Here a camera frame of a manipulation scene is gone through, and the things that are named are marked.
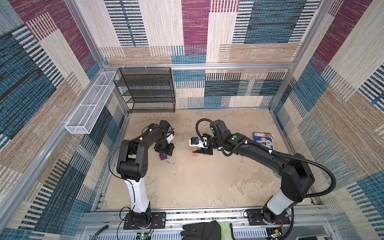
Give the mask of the purple triangular block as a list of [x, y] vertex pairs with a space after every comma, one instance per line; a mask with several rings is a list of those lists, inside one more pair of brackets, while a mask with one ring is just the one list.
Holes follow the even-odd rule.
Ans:
[[159, 154], [161, 161], [166, 160], [168, 158], [165, 154]]

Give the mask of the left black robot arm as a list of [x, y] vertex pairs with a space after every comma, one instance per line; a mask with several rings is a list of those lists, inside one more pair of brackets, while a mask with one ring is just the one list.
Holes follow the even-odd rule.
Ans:
[[161, 120], [150, 124], [142, 134], [132, 140], [124, 140], [119, 148], [116, 171], [125, 181], [131, 198], [131, 207], [125, 219], [129, 227], [144, 228], [152, 222], [151, 204], [147, 197], [145, 176], [149, 168], [149, 149], [172, 156], [175, 148], [172, 140], [175, 132], [170, 123]]

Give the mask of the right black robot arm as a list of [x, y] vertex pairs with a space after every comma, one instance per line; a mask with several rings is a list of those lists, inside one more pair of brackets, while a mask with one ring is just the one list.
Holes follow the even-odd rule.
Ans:
[[[199, 125], [202, 122], [210, 124], [212, 136], [199, 132]], [[243, 134], [233, 134], [222, 120], [200, 119], [196, 123], [196, 131], [203, 144], [202, 151], [205, 154], [211, 155], [216, 149], [226, 157], [240, 155], [262, 164], [281, 177], [280, 190], [265, 203], [261, 210], [266, 224], [274, 224], [286, 209], [294, 207], [305, 198], [320, 197], [331, 193], [337, 185], [335, 175], [325, 166], [307, 160], [300, 154], [292, 156], [269, 149]], [[315, 183], [310, 166], [321, 169], [330, 177], [331, 183], [327, 189], [314, 194], [309, 193]]]

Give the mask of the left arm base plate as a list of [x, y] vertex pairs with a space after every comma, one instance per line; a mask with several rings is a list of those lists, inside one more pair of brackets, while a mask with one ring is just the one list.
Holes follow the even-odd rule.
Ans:
[[139, 229], [164, 229], [166, 227], [166, 212], [152, 212], [148, 214], [128, 213], [124, 221], [124, 230], [139, 230]]

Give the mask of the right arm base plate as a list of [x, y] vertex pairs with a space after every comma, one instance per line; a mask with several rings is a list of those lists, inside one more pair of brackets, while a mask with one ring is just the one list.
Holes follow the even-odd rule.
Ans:
[[244, 217], [248, 219], [251, 226], [257, 225], [289, 225], [291, 218], [287, 210], [279, 215], [275, 215], [267, 208], [261, 209], [248, 209], [244, 212]]

